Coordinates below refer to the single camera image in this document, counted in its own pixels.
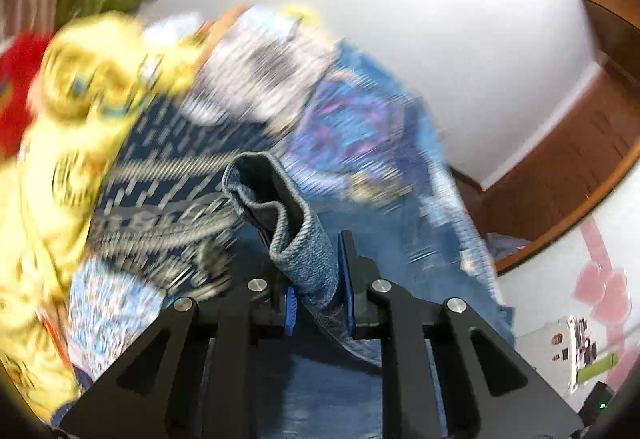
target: red cloth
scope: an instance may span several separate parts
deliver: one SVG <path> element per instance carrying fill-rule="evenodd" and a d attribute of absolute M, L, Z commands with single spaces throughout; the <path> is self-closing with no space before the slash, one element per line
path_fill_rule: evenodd
<path fill-rule="evenodd" d="M 0 160 L 2 154 L 17 153 L 22 134 L 33 120 L 27 106 L 29 87 L 50 40 L 49 35 L 20 33 L 0 56 Z"/>

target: pile of clothes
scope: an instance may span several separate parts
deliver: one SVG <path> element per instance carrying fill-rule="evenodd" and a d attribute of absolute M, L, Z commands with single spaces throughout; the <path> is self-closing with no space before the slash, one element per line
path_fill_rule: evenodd
<path fill-rule="evenodd" d="M 463 297 L 513 342 L 428 112 L 351 43 L 259 6 L 146 32 L 110 13 L 54 36 L 30 95 L 0 164 L 0 358 L 42 419 L 172 300 L 223 296 L 268 259 L 300 315 L 258 356 L 262 437 L 375 437 L 380 346 L 346 330 L 343 229 L 385 278 Z"/>

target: yellow clothing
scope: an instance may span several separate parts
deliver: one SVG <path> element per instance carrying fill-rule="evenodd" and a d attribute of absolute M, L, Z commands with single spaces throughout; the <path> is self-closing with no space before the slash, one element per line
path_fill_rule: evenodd
<path fill-rule="evenodd" d="M 68 297 L 102 179 L 159 93 L 191 86 L 201 44 L 147 46 L 115 13 L 72 22 L 40 69 L 44 111 L 20 155 L 0 164 L 0 359 L 31 408 L 49 419 L 79 396 L 36 310 Z"/>

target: white trim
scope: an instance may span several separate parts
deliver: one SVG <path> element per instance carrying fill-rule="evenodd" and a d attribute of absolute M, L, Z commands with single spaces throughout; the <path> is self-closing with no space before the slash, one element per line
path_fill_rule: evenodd
<path fill-rule="evenodd" d="M 556 127 L 562 118 L 572 109 L 575 102 L 581 95 L 587 91 L 591 82 L 596 78 L 601 70 L 601 66 L 597 62 L 592 62 L 582 73 L 580 79 L 574 86 L 574 89 L 556 106 L 546 121 L 538 127 L 538 129 L 495 171 L 489 174 L 484 180 L 480 181 L 482 190 L 489 189 L 493 184 L 497 183 L 500 178 L 504 177 L 507 172 L 514 168 L 522 161 L 539 143 Z"/>

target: wooden furniture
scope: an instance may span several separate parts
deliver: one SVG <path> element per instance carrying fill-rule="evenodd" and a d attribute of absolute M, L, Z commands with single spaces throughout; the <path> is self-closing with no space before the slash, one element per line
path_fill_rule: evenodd
<path fill-rule="evenodd" d="M 505 177 L 476 196 L 463 192 L 481 233 L 532 241 L 496 263 L 528 259 L 588 215 L 640 156 L 640 3 L 583 0 L 602 72 L 572 110 Z"/>

